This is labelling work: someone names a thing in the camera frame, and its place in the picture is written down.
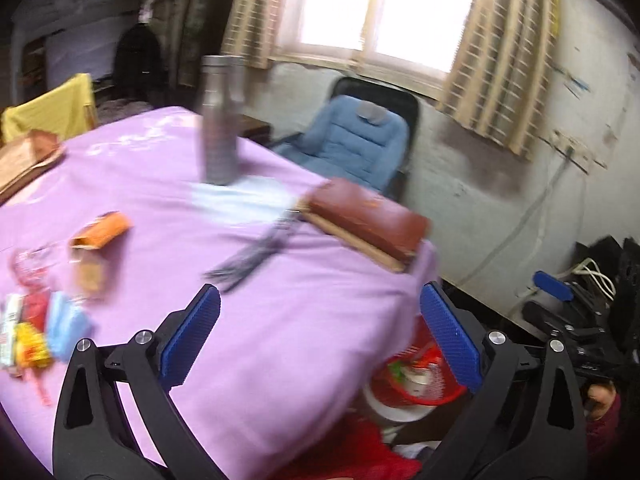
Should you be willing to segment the person's right hand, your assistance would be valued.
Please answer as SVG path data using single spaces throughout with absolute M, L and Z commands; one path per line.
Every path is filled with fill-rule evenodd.
M 586 417 L 599 420 L 612 408 L 617 391 L 612 382 L 592 384 L 587 390 Z

